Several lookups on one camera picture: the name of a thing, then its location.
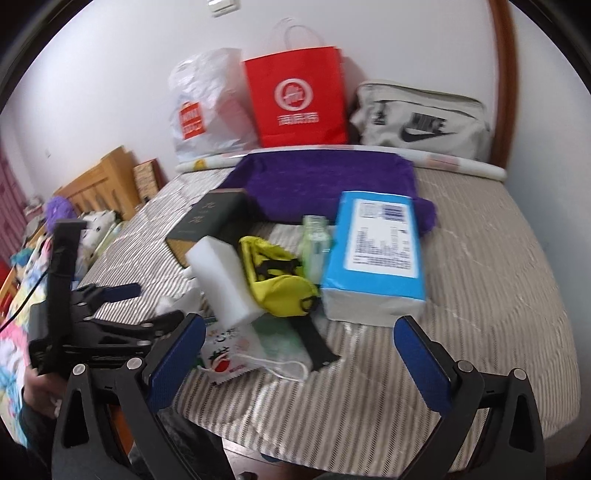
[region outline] dark green book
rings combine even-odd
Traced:
[[[249,234],[254,223],[251,204],[244,189],[219,189],[206,193],[166,236],[166,244],[183,267],[186,254],[204,236],[229,243],[238,251],[238,241]]]

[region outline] purple plush toy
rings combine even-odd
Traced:
[[[62,218],[78,218],[74,206],[70,200],[64,197],[52,197],[45,204],[46,227],[49,233],[53,233],[56,222]]]

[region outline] pink curtain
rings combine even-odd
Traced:
[[[10,256],[21,249],[27,226],[23,214],[25,204],[22,188],[0,147],[0,258],[9,265]]]

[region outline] cable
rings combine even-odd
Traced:
[[[305,382],[306,379],[308,378],[308,376],[310,375],[310,372],[308,371],[308,367],[302,363],[302,362],[298,362],[297,360],[287,360],[284,362],[276,362],[274,360],[269,360],[266,358],[257,358],[255,356],[250,356],[250,355],[245,355],[244,353],[223,353],[220,356],[216,357],[213,362],[212,362],[212,366],[211,368],[205,368],[205,367],[199,367],[201,370],[204,370],[206,372],[215,372],[216,367],[219,365],[219,363],[224,360],[224,359],[230,359],[231,357],[239,357],[239,358],[244,358],[247,360],[253,360],[255,362],[255,365],[257,365],[258,367],[263,367],[265,370],[267,370],[269,373],[275,375],[276,377],[282,378],[284,380],[290,380],[292,382]],[[285,377],[282,374],[280,374],[279,372],[277,372],[276,370],[273,370],[271,367],[268,367],[264,364],[271,364],[271,365],[287,365],[287,364],[296,364],[299,365],[303,372],[303,378],[292,378],[292,377]]]
[[[21,303],[20,307],[17,308],[17,311],[12,315],[12,317],[10,317],[6,322],[4,322],[4,324],[0,327],[0,333],[2,333],[4,331],[4,329],[10,325],[12,323],[12,321],[17,318],[18,314],[21,313],[22,309],[24,308],[24,306],[27,304],[27,302],[29,301],[29,299],[31,298],[31,296],[33,295],[33,292],[37,289],[37,287],[39,286],[39,284],[41,283],[41,280],[43,280],[45,278],[45,275],[47,275],[47,270],[45,270],[42,274],[41,277],[39,277],[39,280],[37,280],[37,283],[35,283],[35,286],[33,287],[33,289],[27,294],[27,297],[25,298],[25,300]]]

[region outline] striped mattress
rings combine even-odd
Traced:
[[[144,294],[105,305],[103,319],[139,323],[158,298],[187,290],[166,233],[230,169],[184,174],[130,221],[84,283],[138,281]],[[579,372],[569,320],[548,262],[502,183],[417,168],[419,194],[439,224],[421,243],[428,301],[421,327],[455,359],[483,372],[527,371],[545,437],[579,413]],[[298,226],[265,224],[255,234],[294,251]],[[329,322],[341,360],[304,384],[254,371],[213,385],[194,370],[176,398],[188,419],[225,439],[289,462],[368,476],[397,476],[439,416],[427,410],[392,346],[391,330]],[[466,466],[481,411],[453,465]]]

